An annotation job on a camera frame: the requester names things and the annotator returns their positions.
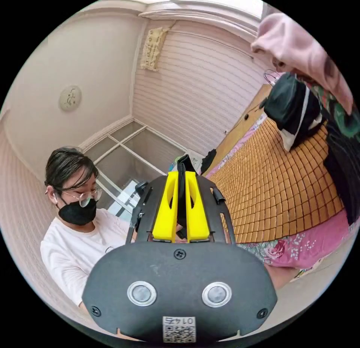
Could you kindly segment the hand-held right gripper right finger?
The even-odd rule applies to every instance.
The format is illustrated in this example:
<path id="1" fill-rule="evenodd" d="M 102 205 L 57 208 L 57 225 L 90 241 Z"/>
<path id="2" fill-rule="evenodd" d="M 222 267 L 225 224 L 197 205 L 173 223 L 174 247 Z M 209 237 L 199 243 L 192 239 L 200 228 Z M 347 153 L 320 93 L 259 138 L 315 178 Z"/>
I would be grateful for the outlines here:
<path id="1" fill-rule="evenodd" d="M 197 176 L 194 172 L 185 172 L 185 201 L 187 241 L 206 241 L 210 230 L 206 218 Z"/>

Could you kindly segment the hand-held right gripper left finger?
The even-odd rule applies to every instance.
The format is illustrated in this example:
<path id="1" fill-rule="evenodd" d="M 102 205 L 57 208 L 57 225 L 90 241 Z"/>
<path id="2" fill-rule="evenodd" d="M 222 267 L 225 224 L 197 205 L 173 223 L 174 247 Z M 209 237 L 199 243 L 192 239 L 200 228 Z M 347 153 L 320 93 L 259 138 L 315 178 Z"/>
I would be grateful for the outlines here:
<path id="1" fill-rule="evenodd" d="M 154 222 L 152 236 L 155 241 L 175 242 L 178 213 L 179 174 L 170 172 L 167 176 L 159 209 Z"/>

